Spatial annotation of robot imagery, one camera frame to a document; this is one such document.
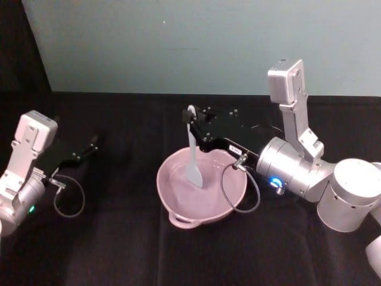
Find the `wall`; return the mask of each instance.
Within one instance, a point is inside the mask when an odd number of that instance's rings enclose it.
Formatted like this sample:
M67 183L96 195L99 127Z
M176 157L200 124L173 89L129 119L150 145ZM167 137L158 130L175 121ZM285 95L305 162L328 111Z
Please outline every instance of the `wall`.
M380 1L24 0L54 91L268 94L302 58L312 95L380 95Z

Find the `robotic arm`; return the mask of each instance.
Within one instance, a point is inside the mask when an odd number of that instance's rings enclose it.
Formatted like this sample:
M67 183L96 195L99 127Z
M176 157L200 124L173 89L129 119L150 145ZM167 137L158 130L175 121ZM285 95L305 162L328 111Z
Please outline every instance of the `robotic arm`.
M73 153L60 141L54 142L58 125L37 111L20 117L7 169L0 177L0 238L12 234L22 223L51 183L59 168L79 165L98 148L91 143L84 151Z
M268 71L270 99L283 114L285 139L253 132L239 122L238 111L211 108L186 110L183 121L200 150L223 149L239 164L254 165L277 194L285 189L317 203L321 221L339 232L356 230L371 213L381 224L381 164L349 158L332 164L321 159L324 145L308 126L302 60L282 59ZM368 260L381 277L381 236L366 249Z

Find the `bowl handle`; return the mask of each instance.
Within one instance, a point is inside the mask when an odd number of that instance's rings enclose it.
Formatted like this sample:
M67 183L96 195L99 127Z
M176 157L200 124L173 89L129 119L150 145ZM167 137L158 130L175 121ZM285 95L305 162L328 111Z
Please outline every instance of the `bowl handle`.
M177 213L169 212L169 221L176 227L182 229L191 229L196 228L201 224L199 220L196 219L188 219L183 217Z

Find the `black fabric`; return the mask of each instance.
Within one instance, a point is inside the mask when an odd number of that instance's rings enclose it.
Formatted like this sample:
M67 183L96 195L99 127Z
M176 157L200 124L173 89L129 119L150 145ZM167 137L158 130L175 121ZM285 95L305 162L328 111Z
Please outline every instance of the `black fabric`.
M365 247L381 234L370 217L350 234L324 226L313 204L260 183L251 214L194 230L173 227L156 190L156 172L187 146L181 111L188 104L238 108L247 124L282 127L268 97L200 95L3 94L0 164L22 113L60 116L57 137L77 144L100 135L99 153L66 170L86 192L84 213L59 217L55 188L18 231L3 238L0 285L381 285ZM310 97L310 126L324 159L381 158L378 98ZM252 202L250 188L240 207Z
M0 67L0 91L51 91L21 1L0 0Z

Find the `blue led light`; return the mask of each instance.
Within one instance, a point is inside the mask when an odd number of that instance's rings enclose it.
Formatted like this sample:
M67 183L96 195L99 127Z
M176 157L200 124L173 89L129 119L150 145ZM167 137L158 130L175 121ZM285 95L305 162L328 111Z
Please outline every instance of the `blue led light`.
M275 188L281 188L283 186L282 181L277 177L270 178L270 185Z

